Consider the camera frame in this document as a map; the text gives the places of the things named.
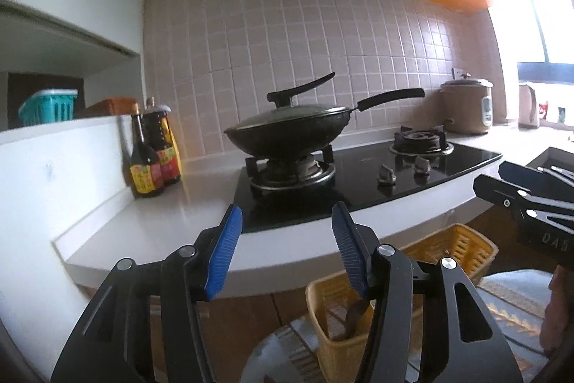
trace electric kettle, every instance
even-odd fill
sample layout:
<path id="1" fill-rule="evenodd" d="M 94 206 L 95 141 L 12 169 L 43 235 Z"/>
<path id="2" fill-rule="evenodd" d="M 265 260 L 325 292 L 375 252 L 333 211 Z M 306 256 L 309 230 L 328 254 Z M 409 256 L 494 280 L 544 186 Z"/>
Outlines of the electric kettle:
<path id="1" fill-rule="evenodd" d="M 540 111 L 532 82 L 518 85 L 518 125 L 520 127 L 540 127 Z"/>

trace soy sauce bottle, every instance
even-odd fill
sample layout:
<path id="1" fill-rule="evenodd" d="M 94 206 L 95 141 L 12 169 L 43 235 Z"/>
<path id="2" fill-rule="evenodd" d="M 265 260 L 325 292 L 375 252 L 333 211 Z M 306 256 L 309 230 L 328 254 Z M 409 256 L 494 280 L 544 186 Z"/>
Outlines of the soy sauce bottle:
<path id="1" fill-rule="evenodd" d="M 134 133 L 134 149 L 130 159 L 131 177 L 141 197 L 156 197 L 165 189 L 160 158 L 145 141 L 142 116 L 137 104 L 133 108 L 131 124 Z"/>
<path id="2" fill-rule="evenodd" d="M 167 125 L 168 113 L 155 107 L 153 97 L 148 99 L 150 105 L 143 120 L 149 141 L 160 158 L 161 175 L 165 185 L 172 185 L 182 178 L 179 164 L 177 163 L 176 151 L 171 142 L 169 127 Z"/>

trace storage bin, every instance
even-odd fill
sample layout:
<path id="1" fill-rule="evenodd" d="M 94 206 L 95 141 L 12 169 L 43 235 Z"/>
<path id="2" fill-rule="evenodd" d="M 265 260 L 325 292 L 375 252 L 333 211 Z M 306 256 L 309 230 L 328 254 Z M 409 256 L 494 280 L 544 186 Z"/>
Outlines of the storage bin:
<path id="1" fill-rule="evenodd" d="M 77 90 L 41 90 L 22 103 L 18 116 L 25 126 L 72 120 L 76 97 Z"/>
<path id="2" fill-rule="evenodd" d="M 122 116 L 131 114 L 135 98 L 113 97 L 97 102 L 90 107 L 79 111 L 76 115 L 78 119 L 85 117 Z"/>
<path id="3" fill-rule="evenodd" d="M 453 224 L 443 231 L 430 234 L 401 250 L 414 260 L 436 263 L 450 256 L 457 260 L 474 284 L 486 274 L 498 248 L 489 239 L 464 224 Z M 333 310 L 345 309 L 359 296 L 351 289 L 345 271 L 313 281 L 305 291 L 309 317 L 319 339 L 317 360 L 328 383 L 355 381 L 371 326 L 373 308 L 369 307 L 361 318 L 357 333 L 345 341 L 333 341 L 328 336 L 328 320 L 334 319 Z M 423 335 L 423 301 L 413 296 L 413 323 L 411 349 L 419 349 Z"/>

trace stove burner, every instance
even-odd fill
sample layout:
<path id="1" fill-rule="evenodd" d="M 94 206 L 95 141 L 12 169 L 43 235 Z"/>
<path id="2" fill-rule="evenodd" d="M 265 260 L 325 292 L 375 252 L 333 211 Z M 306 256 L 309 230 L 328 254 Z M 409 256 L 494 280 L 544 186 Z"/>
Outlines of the stove burner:
<path id="1" fill-rule="evenodd" d="M 330 146 L 323 149 L 323 161 L 313 155 L 300 160 L 269 159 L 261 169 L 256 158 L 247 158 L 245 162 L 251 186 L 265 191 L 299 189 L 326 182 L 335 175 Z"/>
<path id="2" fill-rule="evenodd" d="M 401 126 L 401 131 L 395 133 L 390 150 L 404 156 L 438 156 L 452 153 L 454 146 L 447 142 L 442 126 L 430 130 Z"/>

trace label sticker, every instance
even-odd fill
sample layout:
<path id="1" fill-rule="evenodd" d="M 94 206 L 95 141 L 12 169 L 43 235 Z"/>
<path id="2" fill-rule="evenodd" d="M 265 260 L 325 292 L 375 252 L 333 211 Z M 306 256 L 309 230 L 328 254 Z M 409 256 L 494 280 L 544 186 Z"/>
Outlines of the label sticker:
<path id="1" fill-rule="evenodd" d="M 484 96 L 480 102 L 482 111 L 482 125 L 490 127 L 493 125 L 493 99 L 490 96 Z"/>
<path id="2" fill-rule="evenodd" d="M 157 180 L 157 170 L 159 169 L 160 181 L 159 184 Z M 134 185 L 136 186 L 136 191 L 141 194 L 146 194 L 153 192 L 157 188 L 164 185 L 163 179 L 161 178 L 161 169 L 159 164 L 154 164 L 151 166 L 134 164 L 130 166 L 131 177 L 134 180 Z"/>
<path id="3" fill-rule="evenodd" d="M 176 152 L 173 147 L 160 150 L 157 155 L 160 157 L 161 174 L 165 181 L 175 179 L 180 175 Z"/>

